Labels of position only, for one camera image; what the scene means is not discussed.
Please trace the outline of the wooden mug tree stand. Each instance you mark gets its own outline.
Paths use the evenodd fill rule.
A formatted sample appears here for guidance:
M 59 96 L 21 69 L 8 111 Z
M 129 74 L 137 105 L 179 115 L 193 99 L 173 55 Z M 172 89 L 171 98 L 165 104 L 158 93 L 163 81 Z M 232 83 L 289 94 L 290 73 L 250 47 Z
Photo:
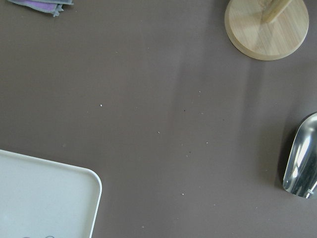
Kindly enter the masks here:
M 224 24 L 231 43 L 257 60 L 279 60 L 304 42 L 309 14 L 302 0 L 231 0 Z

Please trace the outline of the beige rabbit tray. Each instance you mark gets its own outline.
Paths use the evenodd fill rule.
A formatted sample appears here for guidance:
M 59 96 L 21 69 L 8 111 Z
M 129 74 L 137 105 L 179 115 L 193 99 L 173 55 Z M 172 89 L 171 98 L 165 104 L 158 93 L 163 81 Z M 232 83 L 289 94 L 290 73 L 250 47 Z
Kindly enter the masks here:
M 101 194 L 90 169 L 0 152 L 2 238 L 90 238 Z

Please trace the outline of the metal scoop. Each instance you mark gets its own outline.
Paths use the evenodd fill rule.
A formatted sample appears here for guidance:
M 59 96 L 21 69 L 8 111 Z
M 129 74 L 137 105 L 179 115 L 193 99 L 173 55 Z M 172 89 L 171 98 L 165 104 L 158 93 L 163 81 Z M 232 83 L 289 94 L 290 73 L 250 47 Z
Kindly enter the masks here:
M 282 186 L 305 199 L 317 197 L 317 114 L 302 120 L 290 150 Z

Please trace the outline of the grey folded cloth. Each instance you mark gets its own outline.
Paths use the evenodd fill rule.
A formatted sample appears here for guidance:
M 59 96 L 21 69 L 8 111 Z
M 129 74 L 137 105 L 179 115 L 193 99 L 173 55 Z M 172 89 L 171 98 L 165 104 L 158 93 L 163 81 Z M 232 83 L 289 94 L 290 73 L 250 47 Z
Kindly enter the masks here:
M 73 5 L 72 0 L 9 0 L 9 2 L 26 6 L 39 12 L 49 13 L 53 17 L 59 16 L 59 13 L 63 11 L 64 5 Z

